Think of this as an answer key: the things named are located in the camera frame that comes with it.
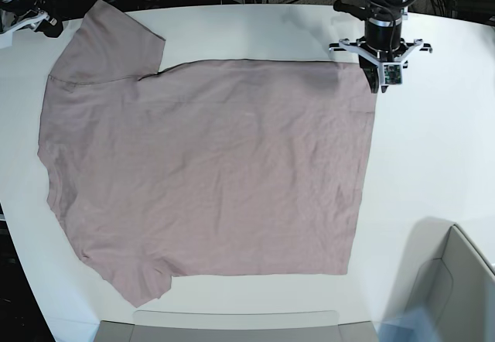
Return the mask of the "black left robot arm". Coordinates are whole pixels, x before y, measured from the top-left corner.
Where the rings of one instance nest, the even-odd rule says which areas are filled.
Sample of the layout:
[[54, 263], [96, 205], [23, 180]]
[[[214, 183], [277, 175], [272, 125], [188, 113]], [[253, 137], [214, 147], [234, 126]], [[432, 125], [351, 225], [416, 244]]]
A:
[[372, 93], [384, 93], [390, 86], [403, 84], [403, 70], [408, 57], [415, 51], [432, 52], [432, 46], [422, 39], [411, 43], [401, 37], [408, 7], [416, 0], [364, 0], [363, 8], [340, 0], [333, 9], [364, 22], [364, 35], [354, 42], [341, 39], [329, 44], [331, 52], [348, 52], [359, 56]]

